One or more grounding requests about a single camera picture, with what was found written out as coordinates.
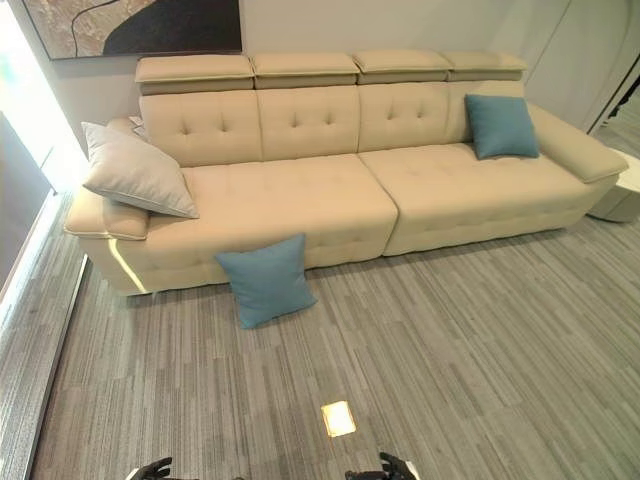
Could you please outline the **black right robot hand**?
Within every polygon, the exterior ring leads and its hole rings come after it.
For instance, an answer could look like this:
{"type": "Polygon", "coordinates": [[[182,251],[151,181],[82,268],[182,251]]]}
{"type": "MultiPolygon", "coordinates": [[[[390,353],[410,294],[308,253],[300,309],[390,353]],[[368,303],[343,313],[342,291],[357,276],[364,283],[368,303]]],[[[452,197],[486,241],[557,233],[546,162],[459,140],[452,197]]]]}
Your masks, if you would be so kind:
{"type": "Polygon", "coordinates": [[[407,461],[387,452],[380,452],[379,458],[386,479],[416,480],[416,476],[407,461]]]}

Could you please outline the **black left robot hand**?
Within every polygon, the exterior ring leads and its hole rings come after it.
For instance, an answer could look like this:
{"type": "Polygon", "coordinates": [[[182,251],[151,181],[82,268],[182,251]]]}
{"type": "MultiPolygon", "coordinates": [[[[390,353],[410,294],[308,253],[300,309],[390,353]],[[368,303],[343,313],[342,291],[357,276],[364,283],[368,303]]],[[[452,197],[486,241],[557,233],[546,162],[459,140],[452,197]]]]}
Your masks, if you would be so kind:
{"type": "Polygon", "coordinates": [[[132,469],[126,480],[164,479],[170,475],[171,457],[161,458],[149,464],[132,469]]]}

